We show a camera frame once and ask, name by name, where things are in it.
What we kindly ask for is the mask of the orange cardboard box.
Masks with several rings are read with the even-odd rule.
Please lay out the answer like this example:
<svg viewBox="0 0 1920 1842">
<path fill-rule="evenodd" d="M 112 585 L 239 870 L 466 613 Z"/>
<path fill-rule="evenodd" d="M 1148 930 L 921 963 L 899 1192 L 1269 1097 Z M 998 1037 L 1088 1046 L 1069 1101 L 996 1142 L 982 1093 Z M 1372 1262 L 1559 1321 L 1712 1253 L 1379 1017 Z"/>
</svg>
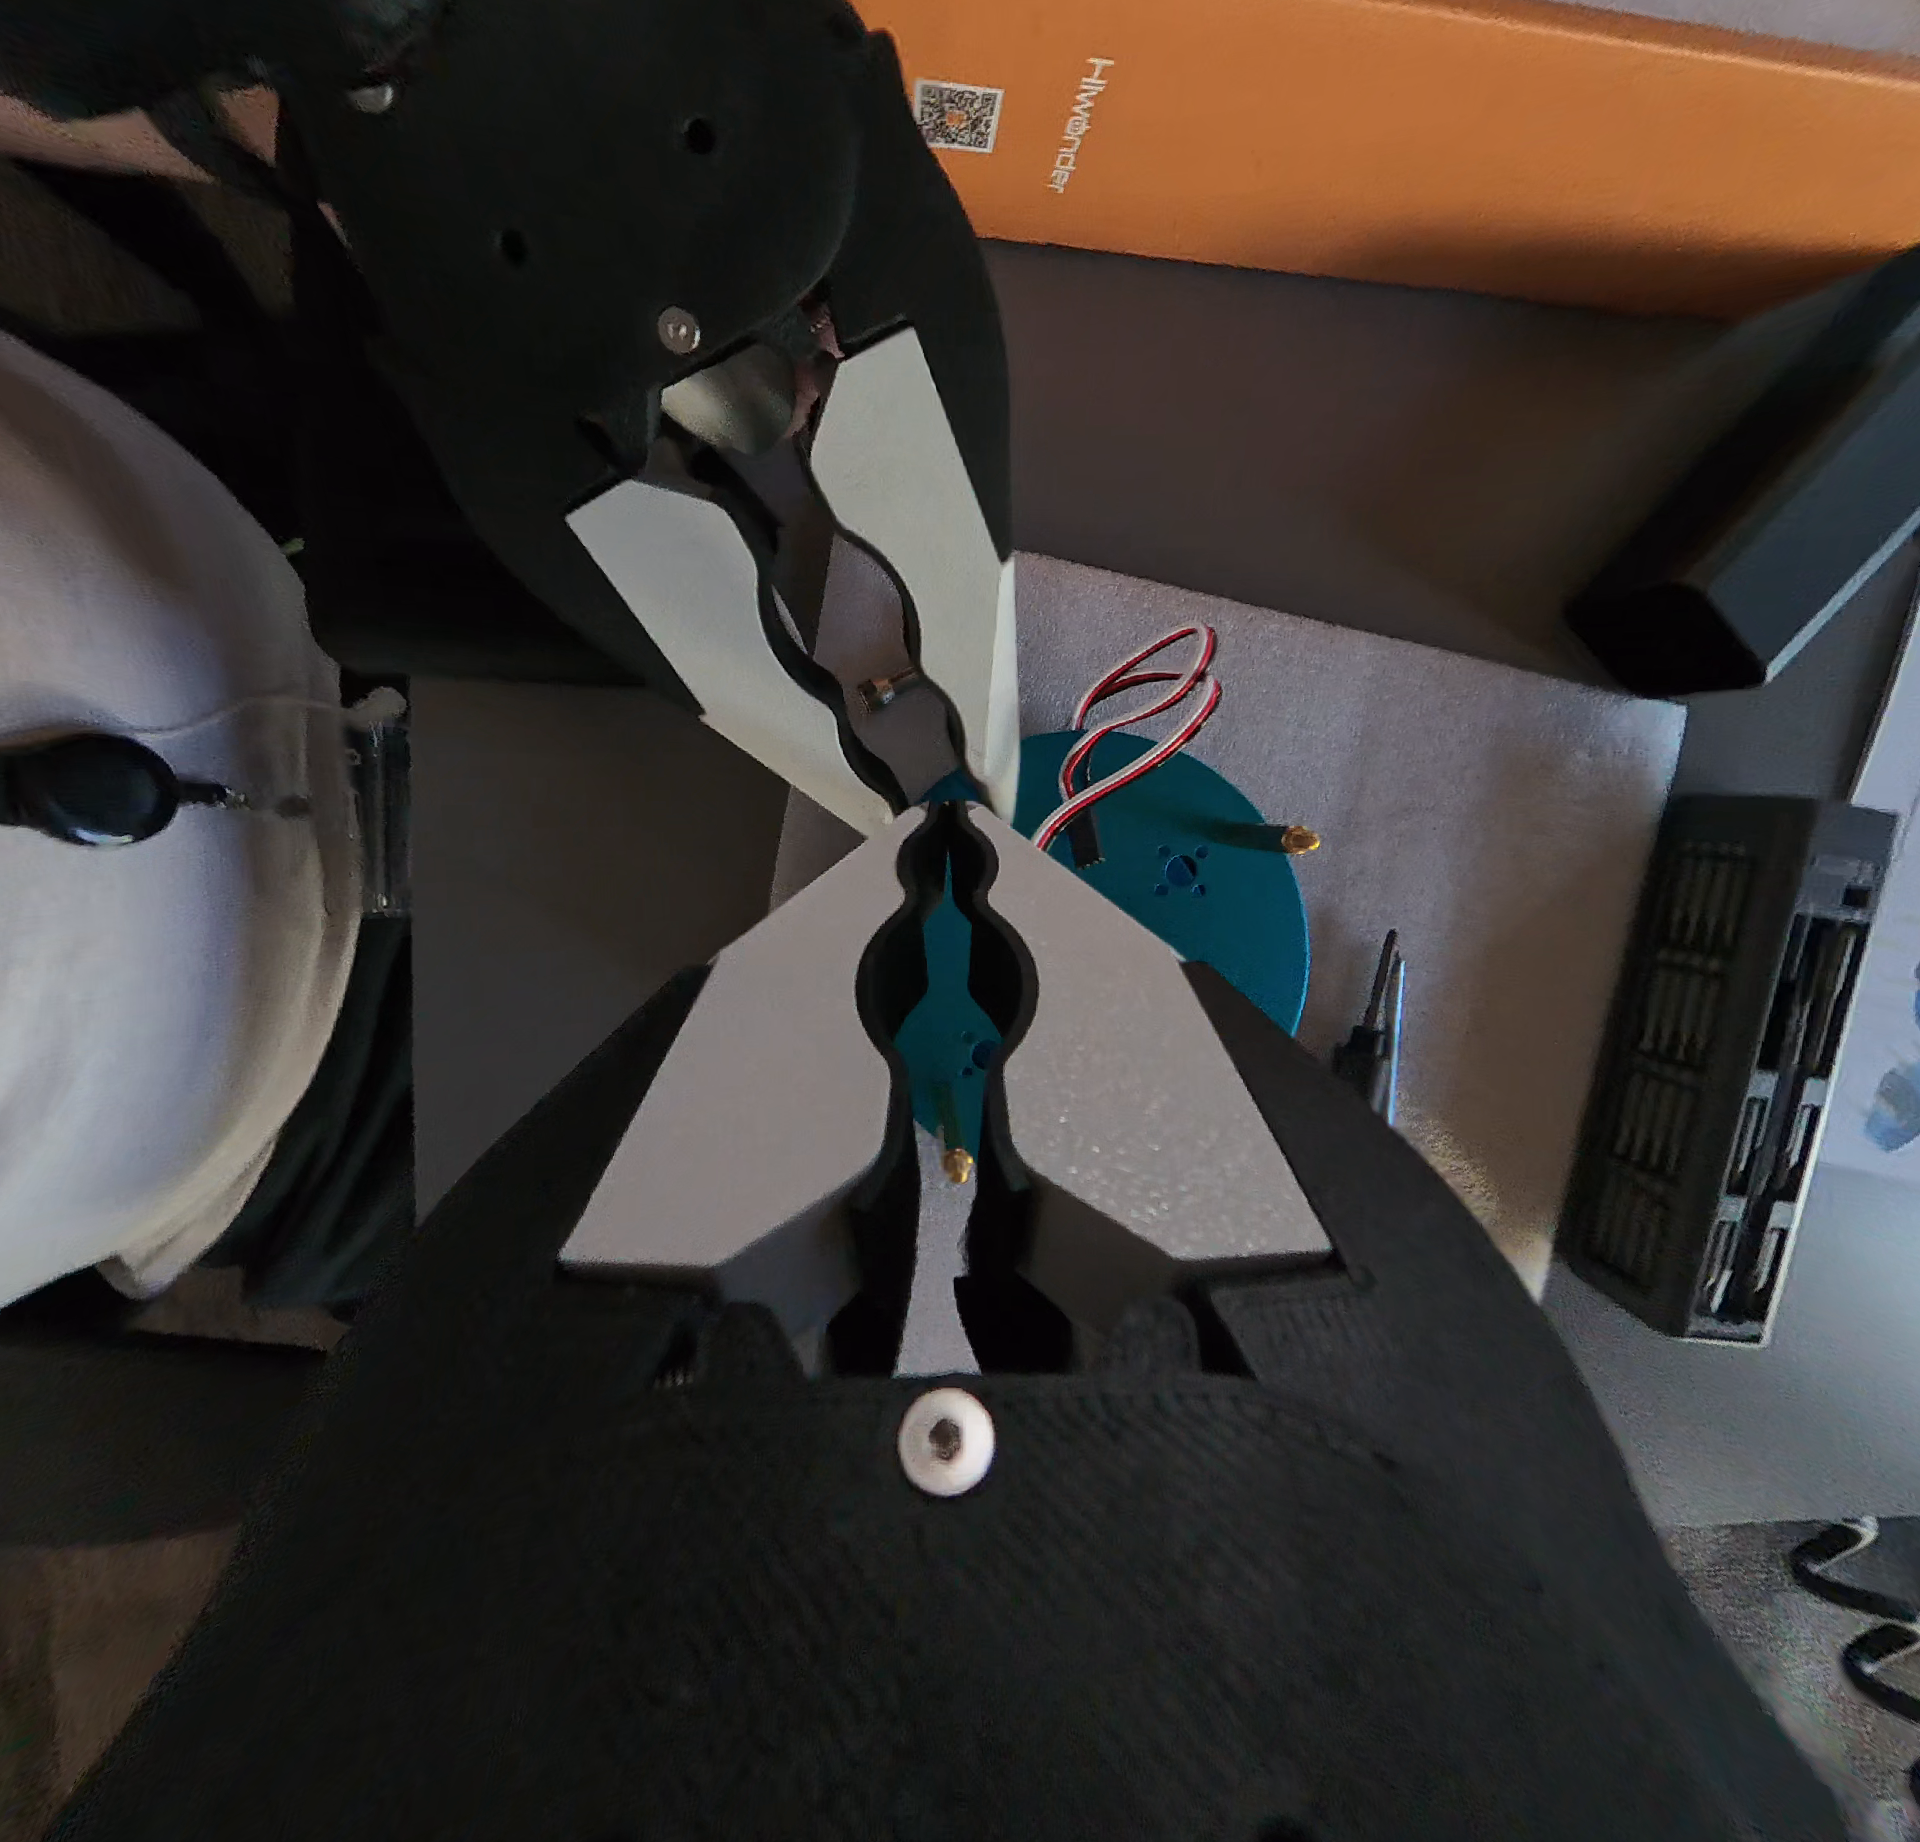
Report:
<svg viewBox="0 0 1920 1842">
<path fill-rule="evenodd" d="M 1540 0 L 848 0 L 977 232 L 1742 320 L 1918 237 L 1918 57 Z"/>
</svg>

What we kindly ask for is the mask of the black screwdriver bit tray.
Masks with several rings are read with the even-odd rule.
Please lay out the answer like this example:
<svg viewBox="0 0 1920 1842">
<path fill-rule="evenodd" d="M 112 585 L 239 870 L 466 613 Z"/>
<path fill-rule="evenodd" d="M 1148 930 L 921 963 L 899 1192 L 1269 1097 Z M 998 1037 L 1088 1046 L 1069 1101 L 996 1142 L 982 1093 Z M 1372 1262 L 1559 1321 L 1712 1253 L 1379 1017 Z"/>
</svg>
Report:
<svg viewBox="0 0 1920 1842">
<path fill-rule="evenodd" d="M 1667 804 L 1559 1231 L 1658 1335 L 1772 1335 L 1896 828 L 1848 800 Z"/>
</svg>

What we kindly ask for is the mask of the black perforated box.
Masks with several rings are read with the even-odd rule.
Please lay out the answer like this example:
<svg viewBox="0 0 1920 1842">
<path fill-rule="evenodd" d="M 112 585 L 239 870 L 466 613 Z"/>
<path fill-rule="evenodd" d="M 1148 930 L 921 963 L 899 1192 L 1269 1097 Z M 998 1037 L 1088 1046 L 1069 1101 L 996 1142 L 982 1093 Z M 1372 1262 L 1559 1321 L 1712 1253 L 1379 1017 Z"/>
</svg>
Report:
<svg viewBox="0 0 1920 1842">
<path fill-rule="evenodd" d="M 467 533 L 314 520 L 291 564 L 315 638 L 358 676 L 649 685 Z"/>
</svg>

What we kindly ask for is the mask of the black badge reel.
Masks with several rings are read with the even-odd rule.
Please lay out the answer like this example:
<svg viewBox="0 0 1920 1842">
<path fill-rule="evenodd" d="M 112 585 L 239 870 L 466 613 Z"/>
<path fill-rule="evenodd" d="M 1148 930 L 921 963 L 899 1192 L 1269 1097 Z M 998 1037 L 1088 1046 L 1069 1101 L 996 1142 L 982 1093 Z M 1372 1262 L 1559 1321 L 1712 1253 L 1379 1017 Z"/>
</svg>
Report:
<svg viewBox="0 0 1920 1842">
<path fill-rule="evenodd" d="M 82 731 L 3 750 L 3 826 L 63 845 L 137 845 L 183 810 L 249 806 L 228 783 L 183 776 L 157 750 L 121 734 Z"/>
</svg>

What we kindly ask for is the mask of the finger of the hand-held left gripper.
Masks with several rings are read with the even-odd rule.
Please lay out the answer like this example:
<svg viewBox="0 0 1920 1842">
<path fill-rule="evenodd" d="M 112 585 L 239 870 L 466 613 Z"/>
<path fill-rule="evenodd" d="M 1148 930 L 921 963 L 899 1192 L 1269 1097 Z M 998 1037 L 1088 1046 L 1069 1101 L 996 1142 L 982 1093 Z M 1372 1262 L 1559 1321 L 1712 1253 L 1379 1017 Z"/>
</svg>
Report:
<svg viewBox="0 0 1920 1842">
<path fill-rule="evenodd" d="M 826 507 L 901 583 L 917 663 L 948 700 L 973 783 L 1020 790 L 1018 572 L 998 555 L 917 330 L 839 363 L 808 466 Z"/>
<path fill-rule="evenodd" d="M 752 524 L 752 492 L 699 481 L 694 453 L 761 456 L 796 424 L 798 371 L 775 347 L 741 347 L 670 383 L 645 469 L 566 517 L 690 693 L 701 722 L 861 834 L 904 810 L 901 781 L 856 736 L 840 683 L 787 628 L 779 546 Z"/>
</svg>

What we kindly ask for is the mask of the blue round base plate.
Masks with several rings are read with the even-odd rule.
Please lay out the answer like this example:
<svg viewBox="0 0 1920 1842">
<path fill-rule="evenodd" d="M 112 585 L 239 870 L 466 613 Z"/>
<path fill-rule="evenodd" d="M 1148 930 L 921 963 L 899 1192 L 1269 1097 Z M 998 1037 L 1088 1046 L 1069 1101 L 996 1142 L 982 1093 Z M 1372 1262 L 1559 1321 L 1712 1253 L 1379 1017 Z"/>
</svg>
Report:
<svg viewBox="0 0 1920 1842">
<path fill-rule="evenodd" d="M 1184 750 L 1090 810 L 1098 861 L 1079 865 L 1068 834 L 1054 838 L 1049 854 L 1185 961 L 1214 966 L 1292 1034 L 1309 986 L 1306 898 L 1292 858 L 1209 848 L 1204 826 L 1217 820 L 1267 822 L 1221 774 Z M 899 1034 L 916 1123 L 934 1137 L 933 1072 L 944 1051 L 970 1034 L 982 1071 L 982 1142 L 984 1088 L 1000 1025 L 970 992 L 973 927 L 952 889 L 923 924 L 923 950 L 928 987 Z"/>
</svg>

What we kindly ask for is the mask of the black precision screwdriver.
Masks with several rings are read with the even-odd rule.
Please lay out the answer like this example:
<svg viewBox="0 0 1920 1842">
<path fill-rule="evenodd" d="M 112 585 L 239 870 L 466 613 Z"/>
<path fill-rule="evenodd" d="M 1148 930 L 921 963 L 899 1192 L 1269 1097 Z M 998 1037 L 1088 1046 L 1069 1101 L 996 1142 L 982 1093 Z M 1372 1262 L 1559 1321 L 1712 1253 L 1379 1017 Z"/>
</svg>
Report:
<svg viewBox="0 0 1920 1842">
<path fill-rule="evenodd" d="M 1386 1012 L 1386 992 L 1388 992 L 1388 973 L 1395 960 L 1395 950 L 1402 950 L 1400 932 L 1388 930 L 1382 946 L 1380 960 L 1373 975 L 1373 986 L 1368 995 L 1365 1009 L 1351 1031 L 1349 1038 L 1344 1038 L 1334 1054 L 1334 1072 L 1373 1110 L 1380 1117 L 1380 1083 L 1384 1068 L 1384 1012 Z"/>
</svg>

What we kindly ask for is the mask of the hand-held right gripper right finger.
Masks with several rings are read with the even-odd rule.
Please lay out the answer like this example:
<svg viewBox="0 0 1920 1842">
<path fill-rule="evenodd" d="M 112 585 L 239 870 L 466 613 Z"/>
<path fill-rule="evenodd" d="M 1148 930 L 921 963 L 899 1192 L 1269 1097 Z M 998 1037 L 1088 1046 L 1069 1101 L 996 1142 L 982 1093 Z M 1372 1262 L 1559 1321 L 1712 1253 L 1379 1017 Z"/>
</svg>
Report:
<svg viewBox="0 0 1920 1842">
<path fill-rule="evenodd" d="M 1168 943 L 982 804 L 952 807 L 952 900 L 996 1033 L 953 1282 L 982 1372 L 1068 1372 L 1151 1303 L 1338 1274 Z"/>
</svg>

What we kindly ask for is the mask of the dark grey case sleeve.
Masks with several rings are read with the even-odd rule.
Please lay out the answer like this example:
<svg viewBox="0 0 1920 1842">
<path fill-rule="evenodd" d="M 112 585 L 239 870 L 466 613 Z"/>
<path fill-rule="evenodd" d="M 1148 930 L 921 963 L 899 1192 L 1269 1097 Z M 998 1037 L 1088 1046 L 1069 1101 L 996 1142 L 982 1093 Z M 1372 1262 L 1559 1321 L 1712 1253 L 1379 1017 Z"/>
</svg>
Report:
<svg viewBox="0 0 1920 1842">
<path fill-rule="evenodd" d="M 1627 692 L 1776 676 L 1916 533 L 1918 251 L 1837 303 L 1565 608 Z"/>
</svg>

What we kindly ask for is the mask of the white foam sheet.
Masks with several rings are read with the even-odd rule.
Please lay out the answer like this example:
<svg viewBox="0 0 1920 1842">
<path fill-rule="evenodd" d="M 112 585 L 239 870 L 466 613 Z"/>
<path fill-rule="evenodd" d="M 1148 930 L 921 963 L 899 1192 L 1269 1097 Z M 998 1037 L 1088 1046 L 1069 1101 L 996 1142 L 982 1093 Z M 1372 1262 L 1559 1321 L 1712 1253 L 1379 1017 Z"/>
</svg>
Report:
<svg viewBox="0 0 1920 1842">
<path fill-rule="evenodd" d="M 1306 824 L 1295 854 L 1312 1055 L 1356 1012 L 1386 930 L 1410 950 L 1400 1125 L 1536 1293 L 1576 1156 L 1635 892 L 1684 723 L 1666 703 L 1199 597 L 1058 558 L 1016 557 L 1020 790 L 1027 841 L 1061 800 L 1074 700 L 1148 641 L 1214 630 L 1224 715 L 1194 751 L 1267 822 Z M 843 541 L 820 648 L 847 682 L 901 665 L 917 638 L 903 590 Z M 883 723 L 916 795 L 948 750 L 930 683 Z"/>
</svg>

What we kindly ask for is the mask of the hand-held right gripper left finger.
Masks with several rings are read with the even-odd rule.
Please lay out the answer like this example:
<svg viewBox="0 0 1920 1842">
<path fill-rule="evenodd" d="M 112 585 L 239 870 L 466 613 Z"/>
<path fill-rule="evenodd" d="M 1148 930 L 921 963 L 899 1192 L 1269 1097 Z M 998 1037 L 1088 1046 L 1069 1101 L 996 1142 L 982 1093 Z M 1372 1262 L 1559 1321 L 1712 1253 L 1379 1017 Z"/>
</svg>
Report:
<svg viewBox="0 0 1920 1842">
<path fill-rule="evenodd" d="M 945 884 L 917 806 L 715 958 L 563 1269 L 754 1304 L 831 1372 L 895 1372 L 921 1214 L 901 1028 Z"/>
</svg>

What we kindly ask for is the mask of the person's white shirt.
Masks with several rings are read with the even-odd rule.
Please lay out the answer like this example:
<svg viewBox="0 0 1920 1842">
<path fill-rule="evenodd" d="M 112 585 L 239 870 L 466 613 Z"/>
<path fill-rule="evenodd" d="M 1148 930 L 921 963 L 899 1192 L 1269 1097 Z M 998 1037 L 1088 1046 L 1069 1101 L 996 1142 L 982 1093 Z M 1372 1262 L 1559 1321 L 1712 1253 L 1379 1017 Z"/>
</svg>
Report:
<svg viewBox="0 0 1920 1842">
<path fill-rule="evenodd" d="M 4 336 L 4 747 L 99 731 L 242 810 L 4 828 L 3 1299 L 155 1296 L 234 1222 L 344 1012 L 362 875 L 300 580 L 176 441 Z"/>
</svg>

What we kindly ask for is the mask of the printed instruction manual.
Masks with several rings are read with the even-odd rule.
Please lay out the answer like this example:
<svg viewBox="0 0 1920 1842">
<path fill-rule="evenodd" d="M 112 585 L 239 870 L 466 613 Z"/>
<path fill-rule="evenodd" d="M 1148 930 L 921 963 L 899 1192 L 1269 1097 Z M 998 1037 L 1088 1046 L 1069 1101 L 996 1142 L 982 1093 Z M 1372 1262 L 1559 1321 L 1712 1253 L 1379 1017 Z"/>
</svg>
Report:
<svg viewBox="0 0 1920 1842">
<path fill-rule="evenodd" d="M 1876 911 L 1837 1062 L 1826 1161 L 1916 1182 L 1918 1167 L 1918 623 L 1868 734 L 1854 800 L 1895 815 Z"/>
</svg>

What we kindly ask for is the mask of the clear badge holder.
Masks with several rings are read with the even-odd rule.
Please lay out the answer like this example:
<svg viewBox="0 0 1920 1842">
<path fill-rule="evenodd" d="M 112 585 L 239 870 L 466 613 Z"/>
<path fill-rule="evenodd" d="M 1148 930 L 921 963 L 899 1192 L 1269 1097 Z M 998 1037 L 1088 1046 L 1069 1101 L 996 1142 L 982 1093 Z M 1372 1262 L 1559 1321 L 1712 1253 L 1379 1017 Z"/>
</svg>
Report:
<svg viewBox="0 0 1920 1842">
<path fill-rule="evenodd" d="M 405 921 L 414 915 L 414 743 L 411 704 L 404 689 L 380 685 L 344 713 L 362 917 Z"/>
</svg>

